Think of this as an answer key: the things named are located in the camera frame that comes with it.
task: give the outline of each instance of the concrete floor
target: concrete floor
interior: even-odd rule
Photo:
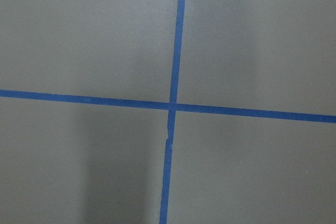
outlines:
[[[0,0],[0,89],[169,102],[177,0]],[[186,0],[178,103],[336,115],[336,0]],[[167,111],[0,98],[1,223],[158,223]],[[169,224],[336,222],[336,127],[177,112]]]

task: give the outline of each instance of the blue tape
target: blue tape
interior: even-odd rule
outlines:
[[[162,195],[161,195],[159,224],[167,223],[170,174],[171,174],[171,167],[172,167],[172,153],[173,153],[175,115],[176,115],[176,103],[177,103],[177,90],[179,88],[178,76],[180,74],[180,58],[181,58],[181,48],[182,48],[184,6],[185,6],[185,0],[177,0],[172,79],[171,79],[171,85],[170,85],[169,112],[168,112],[168,122],[167,122],[168,139],[166,140],[166,147],[165,147],[165,153],[164,153],[163,179],[162,179],[163,181],[162,181]]]
[[[67,94],[48,94],[48,93],[26,92],[26,91],[0,90],[0,97],[71,102],[71,103],[86,103],[86,104],[122,106],[131,108],[144,108],[144,109],[169,110],[169,111],[210,113],[210,114],[222,114],[222,115],[252,116],[255,118],[273,118],[273,119],[286,119],[286,120],[310,121],[321,123],[336,123],[335,115],[239,109],[239,108],[192,105],[192,104],[169,104],[165,102],[84,97],[79,95],[67,95]]]
[[[253,116],[256,118],[287,119],[287,120],[322,122],[322,123],[336,123],[336,116],[334,115],[318,115],[318,114],[280,112],[269,110],[238,109],[238,108],[191,105],[191,104],[177,104],[176,109],[178,111],[186,111],[186,112]]]
[[[79,95],[47,94],[47,93],[13,91],[13,90],[0,90],[0,97],[58,101],[58,102],[72,102],[72,103],[86,103],[86,104],[97,104],[97,105],[111,105],[111,106],[157,109],[157,110],[168,110],[169,109],[169,103],[165,103],[165,102],[149,102],[149,101],[99,98],[99,97],[83,97]]]

